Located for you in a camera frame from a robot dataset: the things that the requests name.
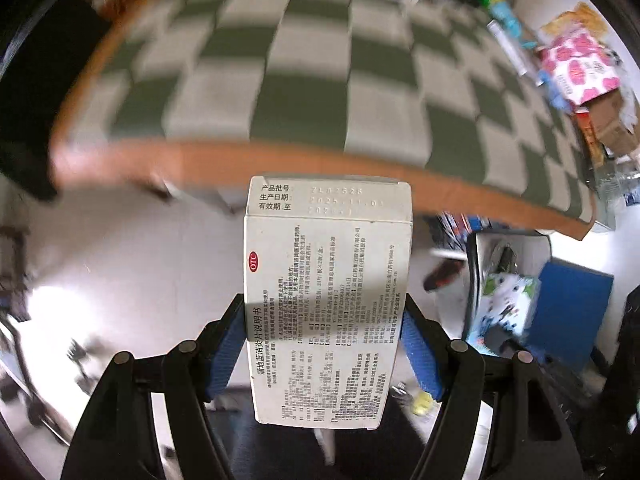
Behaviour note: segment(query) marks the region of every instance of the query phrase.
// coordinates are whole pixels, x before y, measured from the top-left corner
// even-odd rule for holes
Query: yellow object
[[[414,403],[411,406],[411,411],[414,415],[423,416],[429,413],[437,404],[430,394],[424,391],[420,391],[418,395],[414,397]]]
[[[545,34],[556,38],[570,28],[572,23],[582,24],[598,41],[602,41],[607,35],[607,23],[585,2],[578,3],[574,10],[563,12],[540,28]]]

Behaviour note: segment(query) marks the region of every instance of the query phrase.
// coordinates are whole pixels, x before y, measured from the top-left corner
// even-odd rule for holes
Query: green and white checkered tablecloth
[[[591,219],[571,121],[486,30],[421,0],[155,0],[72,143],[292,142],[402,162]]]

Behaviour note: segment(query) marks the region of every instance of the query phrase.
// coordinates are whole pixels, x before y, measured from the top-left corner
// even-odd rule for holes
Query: blue panel
[[[553,260],[542,269],[540,281],[526,343],[579,372],[587,364],[609,304],[613,277]]]
[[[426,341],[420,335],[414,318],[407,310],[404,311],[402,316],[400,341],[404,346],[420,387],[425,392],[430,393],[434,399],[441,400],[444,388],[438,374],[436,359]]]
[[[226,388],[245,341],[244,308],[240,308],[222,336],[218,351],[211,360],[211,375],[209,386],[207,386],[207,395],[210,399]]]

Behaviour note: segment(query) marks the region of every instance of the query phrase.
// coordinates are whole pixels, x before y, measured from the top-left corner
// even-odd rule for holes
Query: white medicine box
[[[252,178],[244,301],[259,422],[380,424],[411,239],[405,182]]]

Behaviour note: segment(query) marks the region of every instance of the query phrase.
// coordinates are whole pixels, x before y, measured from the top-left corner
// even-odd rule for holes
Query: screw
[[[197,343],[192,339],[187,339],[178,345],[178,350],[183,354],[188,354],[196,349]]]
[[[401,399],[402,397],[405,397],[408,395],[408,392],[406,390],[406,384],[404,383],[398,383],[395,386],[391,386],[391,396],[395,397],[396,399]]]
[[[523,362],[524,364],[528,365],[533,361],[533,355],[531,355],[526,350],[520,350],[516,355],[518,356],[518,360]]]
[[[469,345],[466,344],[462,339],[454,339],[451,343],[451,349],[455,352],[466,352],[469,348]]]
[[[129,352],[118,352],[113,356],[113,362],[117,365],[123,365],[129,360]]]

